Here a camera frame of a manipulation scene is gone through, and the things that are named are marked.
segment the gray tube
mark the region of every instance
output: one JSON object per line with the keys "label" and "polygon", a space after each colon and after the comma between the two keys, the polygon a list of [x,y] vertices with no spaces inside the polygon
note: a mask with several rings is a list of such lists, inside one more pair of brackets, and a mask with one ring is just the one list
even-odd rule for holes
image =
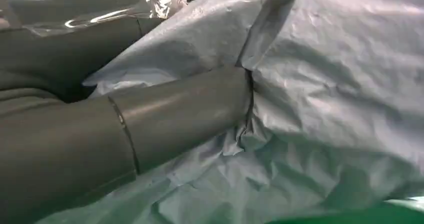
{"label": "gray tube", "polygon": [[239,68],[72,104],[24,92],[36,107],[0,117],[3,223],[90,202],[237,124],[251,96]]}
{"label": "gray tube", "polygon": [[[146,26],[150,22],[154,20],[140,21]],[[2,32],[0,91],[37,88],[66,102],[79,100],[83,80],[143,34],[130,17],[44,38],[28,30]]]}
{"label": "gray tube", "polygon": [[131,134],[140,173],[236,125],[245,117],[251,96],[242,68],[138,91],[128,89],[112,98]]}

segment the plastic wrap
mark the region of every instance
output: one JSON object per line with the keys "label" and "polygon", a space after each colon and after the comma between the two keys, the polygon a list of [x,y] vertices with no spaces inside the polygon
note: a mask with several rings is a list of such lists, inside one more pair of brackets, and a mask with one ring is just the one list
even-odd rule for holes
{"label": "plastic wrap", "polygon": [[39,223],[262,224],[420,195],[423,4],[190,3],[86,84],[104,94],[242,65],[254,81],[248,128]]}
{"label": "plastic wrap", "polygon": [[0,0],[0,31],[19,28],[20,25],[6,0]]}
{"label": "plastic wrap", "polygon": [[168,18],[186,0],[1,0],[24,28],[39,36],[64,34],[132,16]]}

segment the green fabric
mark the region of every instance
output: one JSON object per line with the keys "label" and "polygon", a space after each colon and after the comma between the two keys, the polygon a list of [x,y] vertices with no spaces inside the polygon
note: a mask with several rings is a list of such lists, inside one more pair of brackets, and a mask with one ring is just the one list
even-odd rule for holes
{"label": "green fabric", "polygon": [[274,221],[269,224],[421,224],[424,223],[424,212],[403,206],[384,203],[362,211],[354,211],[338,215],[302,218],[286,221]]}

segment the transparent plastic film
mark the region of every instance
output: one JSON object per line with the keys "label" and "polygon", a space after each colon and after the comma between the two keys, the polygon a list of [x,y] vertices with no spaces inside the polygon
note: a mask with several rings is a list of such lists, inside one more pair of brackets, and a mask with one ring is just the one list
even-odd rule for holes
{"label": "transparent plastic film", "polygon": [[22,27],[39,36],[49,36],[74,32],[119,18],[166,19],[185,6],[186,1],[0,0],[0,4],[4,2],[9,6]]}
{"label": "transparent plastic film", "polygon": [[19,28],[16,16],[10,10],[6,0],[0,0],[0,31]]}

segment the plastic bag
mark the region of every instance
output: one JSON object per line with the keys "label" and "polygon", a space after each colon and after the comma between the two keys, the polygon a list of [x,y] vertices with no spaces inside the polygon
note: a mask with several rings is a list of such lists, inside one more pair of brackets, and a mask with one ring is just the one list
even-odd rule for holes
{"label": "plastic bag", "polygon": [[187,0],[1,0],[17,25],[39,36],[65,34],[109,20],[168,18]]}
{"label": "plastic bag", "polygon": [[423,0],[198,0],[87,84],[97,94],[223,65],[252,72],[229,130],[40,223],[266,223],[420,195]]}

